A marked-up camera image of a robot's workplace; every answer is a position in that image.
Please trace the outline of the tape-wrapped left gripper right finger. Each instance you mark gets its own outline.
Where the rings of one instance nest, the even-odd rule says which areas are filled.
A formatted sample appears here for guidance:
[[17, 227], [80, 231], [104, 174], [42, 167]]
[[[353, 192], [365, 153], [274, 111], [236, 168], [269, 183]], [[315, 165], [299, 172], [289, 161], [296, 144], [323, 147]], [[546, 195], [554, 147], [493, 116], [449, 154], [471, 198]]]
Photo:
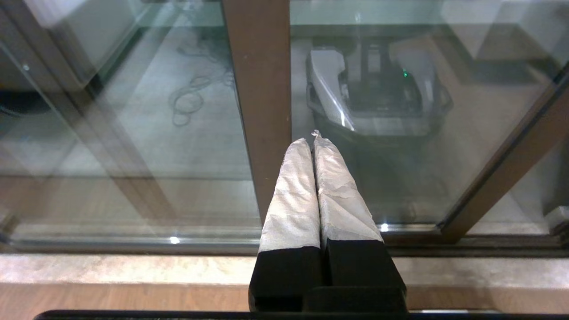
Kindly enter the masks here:
[[338, 148], [316, 136], [313, 162], [329, 285], [406, 289]]

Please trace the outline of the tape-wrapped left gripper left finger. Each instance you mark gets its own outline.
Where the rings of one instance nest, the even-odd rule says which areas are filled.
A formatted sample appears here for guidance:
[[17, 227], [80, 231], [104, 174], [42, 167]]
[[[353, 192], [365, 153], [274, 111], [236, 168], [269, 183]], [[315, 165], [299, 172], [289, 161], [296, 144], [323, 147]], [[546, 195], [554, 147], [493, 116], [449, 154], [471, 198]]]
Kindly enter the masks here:
[[311, 149], [287, 148], [248, 286], [253, 312], [300, 312], [304, 296], [323, 285], [321, 219]]

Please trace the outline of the brown framed sliding glass door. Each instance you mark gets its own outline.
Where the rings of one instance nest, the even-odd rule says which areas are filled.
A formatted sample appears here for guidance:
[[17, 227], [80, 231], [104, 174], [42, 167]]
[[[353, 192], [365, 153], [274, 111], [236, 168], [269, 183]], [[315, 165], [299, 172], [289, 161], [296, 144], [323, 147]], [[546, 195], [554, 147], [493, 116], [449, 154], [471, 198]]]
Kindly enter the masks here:
[[550, 237], [569, 0], [290, 0], [293, 137], [343, 158], [391, 241]]

